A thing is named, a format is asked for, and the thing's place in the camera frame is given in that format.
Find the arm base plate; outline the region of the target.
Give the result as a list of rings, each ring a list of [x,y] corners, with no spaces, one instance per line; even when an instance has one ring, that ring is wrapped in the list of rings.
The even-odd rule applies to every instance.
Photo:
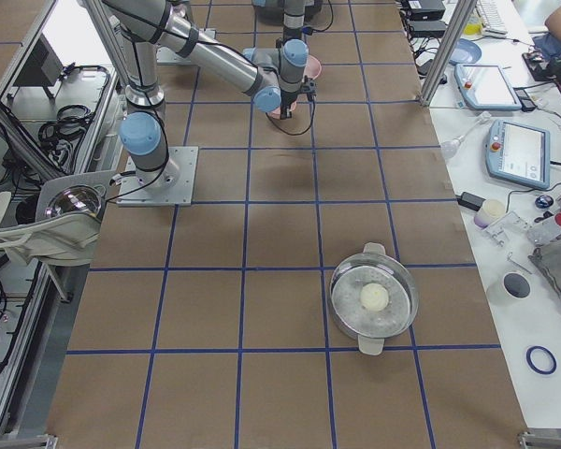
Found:
[[[190,206],[198,160],[196,146],[170,146],[164,171],[146,172],[136,167],[137,156],[129,155],[115,203],[121,207]]]

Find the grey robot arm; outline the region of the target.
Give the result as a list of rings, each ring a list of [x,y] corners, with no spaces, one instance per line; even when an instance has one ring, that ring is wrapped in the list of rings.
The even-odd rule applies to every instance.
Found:
[[[303,0],[253,0],[255,12],[267,19],[281,19],[284,44],[288,40],[302,39],[302,30],[306,21],[321,11],[322,1]]]
[[[124,89],[128,113],[119,126],[128,168],[120,176],[121,206],[188,205],[192,201],[198,149],[172,146],[165,132],[165,92],[156,52],[167,48],[234,85],[272,124],[291,117],[302,94],[315,96],[306,76],[309,48],[299,37],[284,36],[273,49],[236,51],[200,30],[187,4],[173,1],[107,1],[118,19],[123,42]]]

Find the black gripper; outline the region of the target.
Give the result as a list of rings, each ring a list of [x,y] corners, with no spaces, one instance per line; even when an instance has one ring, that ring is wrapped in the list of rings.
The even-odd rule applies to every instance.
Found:
[[[281,88],[281,103],[280,103],[280,118],[291,119],[293,118],[293,109],[290,107],[298,98],[298,89],[295,87]]]

